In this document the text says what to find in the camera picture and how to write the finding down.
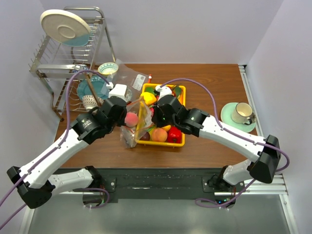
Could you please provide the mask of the pink peach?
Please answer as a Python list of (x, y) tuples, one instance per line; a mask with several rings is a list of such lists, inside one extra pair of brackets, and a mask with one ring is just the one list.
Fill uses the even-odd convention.
[(136, 113), (128, 112), (125, 117), (127, 127), (135, 127), (138, 124), (138, 116)]

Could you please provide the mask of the orange zip top bag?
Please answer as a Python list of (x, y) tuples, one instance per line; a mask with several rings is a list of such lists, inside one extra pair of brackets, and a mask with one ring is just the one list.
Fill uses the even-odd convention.
[(133, 112), (138, 116), (138, 124), (135, 127), (127, 127), (126, 125), (120, 128), (120, 140), (126, 148), (134, 148), (140, 138), (153, 126), (152, 111), (143, 100), (143, 97), (131, 102), (126, 107), (127, 113)]

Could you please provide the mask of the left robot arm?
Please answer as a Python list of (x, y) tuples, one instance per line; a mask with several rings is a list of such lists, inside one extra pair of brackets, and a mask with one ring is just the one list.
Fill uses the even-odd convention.
[(8, 169), (7, 174), (24, 203), (34, 209), (62, 192), (98, 190), (103, 179), (93, 166), (58, 175), (55, 171), (73, 155), (110, 134), (114, 127), (123, 126), (126, 106), (126, 101), (120, 97), (106, 99), (95, 112), (80, 114), (69, 129), (33, 161), (20, 168)]

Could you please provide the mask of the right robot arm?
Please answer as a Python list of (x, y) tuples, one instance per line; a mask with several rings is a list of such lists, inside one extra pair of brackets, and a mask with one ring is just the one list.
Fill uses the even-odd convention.
[(246, 158), (241, 163), (224, 166), (218, 176), (208, 180), (210, 186), (227, 192), (247, 179), (272, 183), (281, 158), (276, 137), (261, 138), (225, 123), (218, 124), (214, 116), (197, 108), (187, 109), (172, 95), (157, 101), (153, 111), (152, 122), (157, 127), (172, 125), (184, 134), (216, 141)]

